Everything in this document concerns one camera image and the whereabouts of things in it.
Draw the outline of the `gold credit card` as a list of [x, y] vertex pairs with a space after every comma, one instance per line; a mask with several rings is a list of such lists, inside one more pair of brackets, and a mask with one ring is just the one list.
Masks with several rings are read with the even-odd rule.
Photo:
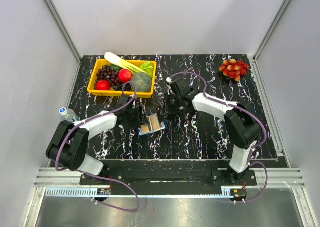
[[142, 132], [143, 134], [148, 133], [149, 131], [150, 131], [150, 128], [149, 128], [148, 125], [142, 125], [142, 126], [141, 126], [141, 132]]
[[157, 114], [153, 114], [149, 117], [149, 123], [152, 131], [158, 131], [161, 128]]

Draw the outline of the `blue card holder wallet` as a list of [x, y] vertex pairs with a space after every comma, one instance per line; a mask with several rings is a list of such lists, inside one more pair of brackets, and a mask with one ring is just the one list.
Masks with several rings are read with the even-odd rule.
[[161, 118], [157, 114], [148, 116], [147, 123], [143, 124], [138, 128], [138, 134], [140, 136], [153, 134], [159, 131], [166, 130], [168, 125], [165, 120], [161, 121]]

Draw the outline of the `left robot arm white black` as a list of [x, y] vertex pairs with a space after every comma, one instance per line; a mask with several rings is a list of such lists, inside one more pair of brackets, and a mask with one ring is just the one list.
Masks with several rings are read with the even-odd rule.
[[88, 142], [117, 126], [137, 129], [148, 123], [145, 111], [134, 97], [123, 94], [117, 103], [88, 119], [59, 123], [46, 150], [46, 157], [55, 162], [59, 171], [68, 169], [91, 174], [98, 185], [107, 182], [105, 165], [87, 154]]

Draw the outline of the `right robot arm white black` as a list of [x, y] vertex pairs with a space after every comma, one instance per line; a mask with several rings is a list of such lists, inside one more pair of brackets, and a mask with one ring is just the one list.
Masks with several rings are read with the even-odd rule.
[[262, 122], [249, 111], [248, 104], [207, 95], [189, 87], [184, 79], [167, 78], [168, 93], [163, 105], [164, 115], [203, 112], [225, 122], [233, 151], [229, 167], [222, 175], [233, 185], [239, 185], [250, 169], [253, 148], [261, 135], [266, 134]]

